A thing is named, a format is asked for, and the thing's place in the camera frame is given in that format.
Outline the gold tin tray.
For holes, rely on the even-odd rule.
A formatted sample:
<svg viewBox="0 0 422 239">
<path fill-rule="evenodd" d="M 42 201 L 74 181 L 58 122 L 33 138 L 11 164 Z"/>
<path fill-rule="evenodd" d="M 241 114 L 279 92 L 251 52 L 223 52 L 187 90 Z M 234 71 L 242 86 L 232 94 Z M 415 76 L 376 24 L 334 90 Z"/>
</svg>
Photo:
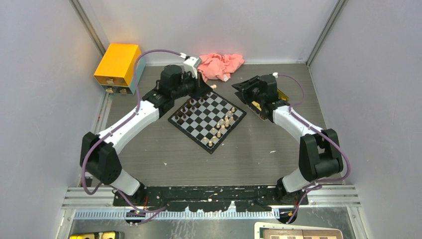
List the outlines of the gold tin tray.
<svg viewBox="0 0 422 239">
<path fill-rule="evenodd" d="M 289 97 L 281 90 L 276 93 L 259 93 L 258 88 L 245 91 L 245 104 L 263 121 L 274 122 L 273 113 L 278 107 L 289 106 Z"/>
</svg>

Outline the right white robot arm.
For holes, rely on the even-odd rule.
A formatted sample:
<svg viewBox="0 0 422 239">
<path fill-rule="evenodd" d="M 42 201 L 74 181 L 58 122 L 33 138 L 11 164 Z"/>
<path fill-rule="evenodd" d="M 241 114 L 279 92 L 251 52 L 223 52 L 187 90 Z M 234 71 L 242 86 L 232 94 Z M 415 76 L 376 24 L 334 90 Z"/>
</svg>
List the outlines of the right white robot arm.
<svg viewBox="0 0 422 239">
<path fill-rule="evenodd" d="M 298 168 L 276 184 L 277 200 L 287 205 L 297 191 L 334 181 L 332 176 L 343 171 L 344 166 L 336 131 L 318 127 L 299 115 L 288 96 L 279 90 L 277 78 L 277 73 L 255 76 L 232 87 L 262 120 L 282 127 L 299 143 Z"/>
</svg>

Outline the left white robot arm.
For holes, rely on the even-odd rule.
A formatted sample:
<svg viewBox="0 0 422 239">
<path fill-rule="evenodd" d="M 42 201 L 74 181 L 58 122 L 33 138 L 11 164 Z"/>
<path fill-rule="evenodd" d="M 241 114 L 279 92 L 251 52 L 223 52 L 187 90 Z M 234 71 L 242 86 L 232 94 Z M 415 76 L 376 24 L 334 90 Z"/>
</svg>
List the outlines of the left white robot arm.
<svg viewBox="0 0 422 239">
<path fill-rule="evenodd" d="M 199 99 L 215 88 L 216 85 L 208 85 L 200 73 L 193 75 L 178 65 L 165 66 L 156 87 L 146 93 L 133 110 L 109 128 L 83 136 L 82 172 L 89 172 L 101 183 L 123 192 L 132 205 L 142 204 L 144 186 L 123 169 L 118 155 L 138 133 L 165 115 L 176 99 L 186 96 Z"/>
</svg>

